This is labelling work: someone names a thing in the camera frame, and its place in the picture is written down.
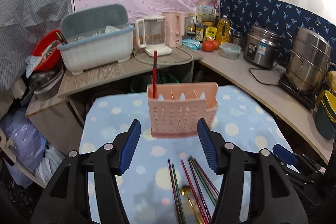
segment glass kettle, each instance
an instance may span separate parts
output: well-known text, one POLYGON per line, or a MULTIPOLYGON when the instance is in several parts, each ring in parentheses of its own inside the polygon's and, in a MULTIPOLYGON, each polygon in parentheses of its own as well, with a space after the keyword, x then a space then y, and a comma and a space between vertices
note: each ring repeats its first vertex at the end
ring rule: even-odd
POLYGON ((149 16, 138 19, 135 23, 136 43, 139 48, 144 48, 145 52, 153 56, 157 51, 157 56, 172 53, 171 48, 166 46, 166 17, 149 16))

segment light blue plastic basket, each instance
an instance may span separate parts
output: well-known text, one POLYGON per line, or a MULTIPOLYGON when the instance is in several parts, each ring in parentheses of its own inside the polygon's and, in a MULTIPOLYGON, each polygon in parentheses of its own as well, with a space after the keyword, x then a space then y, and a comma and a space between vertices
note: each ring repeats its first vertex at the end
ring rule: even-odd
POLYGON ((111 4, 69 14, 62 20, 60 30, 68 40, 107 25, 120 29, 129 27, 127 10, 123 5, 111 4))
POLYGON ((111 62, 125 62, 133 50, 134 26, 120 4, 83 10, 67 15, 61 32, 68 44, 58 45, 62 59, 74 75, 111 62), (106 26, 118 29, 106 32, 106 26))

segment stainless steel pot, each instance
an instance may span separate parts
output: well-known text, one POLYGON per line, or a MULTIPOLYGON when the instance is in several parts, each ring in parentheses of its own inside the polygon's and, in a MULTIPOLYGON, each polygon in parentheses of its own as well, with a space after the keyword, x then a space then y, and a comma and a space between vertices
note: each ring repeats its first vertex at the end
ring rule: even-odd
POLYGON ((321 70, 328 70, 331 57, 316 46, 294 36, 292 50, 321 70))
POLYGON ((289 51, 292 56, 286 69, 288 82, 303 94, 315 93, 320 88, 327 72, 299 56, 293 50, 289 51))
POLYGON ((271 69, 279 49, 277 42, 247 34, 244 59, 258 67, 271 69))
POLYGON ((327 56, 331 55, 332 48, 330 44, 328 43, 328 41, 325 40, 319 34, 313 32, 312 30, 298 27, 296 28, 295 36, 307 42, 308 44, 315 46, 316 48, 321 50, 323 53, 325 53, 327 56))
POLYGON ((229 43, 240 46, 243 51, 245 50, 246 38, 241 35, 230 34, 229 43))

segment white kettle base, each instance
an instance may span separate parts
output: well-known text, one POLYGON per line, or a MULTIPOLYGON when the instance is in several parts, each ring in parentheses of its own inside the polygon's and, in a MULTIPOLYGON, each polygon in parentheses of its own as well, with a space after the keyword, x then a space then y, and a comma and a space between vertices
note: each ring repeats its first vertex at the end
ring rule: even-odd
POLYGON ((145 48, 145 52, 149 56, 154 56, 154 51, 157 51, 157 56, 162 56, 162 55, 167 55, 172 53, 172 49, 165 46, 165 47, 160 47, 160 48, 145 48))

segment plastic bag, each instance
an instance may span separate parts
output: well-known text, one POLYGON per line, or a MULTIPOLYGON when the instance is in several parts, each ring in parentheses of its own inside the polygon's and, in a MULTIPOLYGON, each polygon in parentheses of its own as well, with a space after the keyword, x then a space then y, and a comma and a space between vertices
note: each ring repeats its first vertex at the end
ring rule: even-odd
POLYGON ((54 146, 48 143, 49 148, 46 148, 45 157, 36 168, 35 175, 47 185, 57 168, 61 164, 64 156, 54 146))
MULTIPOLYGON (((6 137, 14 141, 9 148, 16 154, 16 161, 25 169, 34 172, 41 162, 47 140, 34 127, 29 119, 25 118, 26 108, 20 108, 15 113, 7 114, 0 121, 0 128, 6 137)), ((28 187, 32 181, 16 166, 6 166, 17 185, 28 187)))
POLYGON ((202 47, 202 44, 199 41, 192 39, 183 39, 182 45, 191 50, 198 50, 199 48, 202 47))
POLYGON ((41 56, 35 56, 35 55, 29 55, 26 59, 26 77, 29 78, 29 76, 33 73, 34 69, 40 64, 42 58, 41 56))

